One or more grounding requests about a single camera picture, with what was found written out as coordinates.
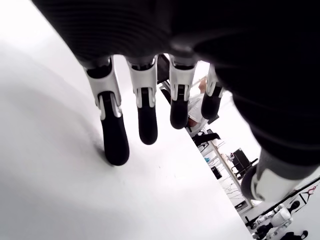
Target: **black chair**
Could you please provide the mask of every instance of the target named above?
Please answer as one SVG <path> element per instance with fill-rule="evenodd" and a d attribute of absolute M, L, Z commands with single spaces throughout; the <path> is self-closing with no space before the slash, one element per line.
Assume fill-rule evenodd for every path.
<path fill-rule="evenodd" d="M 234 159 L 232 160 L 233 168 L 236 168 L 238 172 L 235 172 L 234 175 L 237 176 L 238 180 L 242 179 L 246 172 L 249 170 L 249 168 L 252 167 L 252 165 L 258 161 L 258 158 L 256 158 L 253 161 L 249 161 L 245 153 L 239 148 L 237 151 L 233 153 Z"/>

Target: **white robot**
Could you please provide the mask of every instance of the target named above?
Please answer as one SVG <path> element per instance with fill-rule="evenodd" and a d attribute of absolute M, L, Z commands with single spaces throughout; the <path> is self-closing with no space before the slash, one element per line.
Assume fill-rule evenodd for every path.
<path fill-rule="evenodd" d="M 251 229 L 256 229 L 252 237 L 257 240 L 269 240 L 280 232 L 285 230 L 294 220 L 292 218 L 292 211 L 300 206 L 299 201 L 294 201 L 291 207 L 286 208 L 283 204 L 278 205 L 274 210 L 265 215 L 261 215 L 251 226 Z M 266 220 L 271 219 L 267 225 L 261 225 Z M 269 233 L 272 228 L 277 228 L 274 232 Z"/>

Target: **person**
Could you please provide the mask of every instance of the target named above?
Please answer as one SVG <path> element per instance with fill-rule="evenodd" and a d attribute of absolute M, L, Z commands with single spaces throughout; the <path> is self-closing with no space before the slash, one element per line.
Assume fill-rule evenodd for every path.
<path fill-rule="evenodd" d="M 188 118 L 188 125 L 186 129 L 190 137 L 194 137 L 197 133 L 199 133 L 199 131 L 208 122 L 208 120 L 205 119 L 201 114 L 201 105 L 206 92 L 207 77 L 208 75 L 204 76 L 200 80 L 200 84 L 199 84 L 200 93 L 195 96 L 191 96 L 189 99 L 189 104 L 188 104 L 189 118 Z"/>

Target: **cable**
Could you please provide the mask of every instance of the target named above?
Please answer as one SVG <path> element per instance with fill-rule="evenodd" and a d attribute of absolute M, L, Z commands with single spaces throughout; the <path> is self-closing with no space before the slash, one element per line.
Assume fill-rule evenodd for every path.
<path fill-rule="evenodd" d="M 240 192 L 240 191 L 239 191 L 239 190 L 235 190 L 235 191 L 233 191 L 233 192 L 228 192 L 227 195 L 228 195 L 228 194 L 233 194 L 233 193 L 235 193 L 235 192 Z"/>

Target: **white tabletop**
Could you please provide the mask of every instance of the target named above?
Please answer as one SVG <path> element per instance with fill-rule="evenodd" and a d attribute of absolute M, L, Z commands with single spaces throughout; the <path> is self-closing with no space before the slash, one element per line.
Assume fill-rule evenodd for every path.
<path fill-rule="evenodd" d="M 158 140 L 140 141 L 122 56 L 115 65 L 130 157 L 105 163 L 81 66 L 30 2 L 10 4 L 7 20 L 24 41 L 8 28 L 0 45 L 1 240 L 251 239 L 187 132 L 171 127 L 160 91 Z"/>

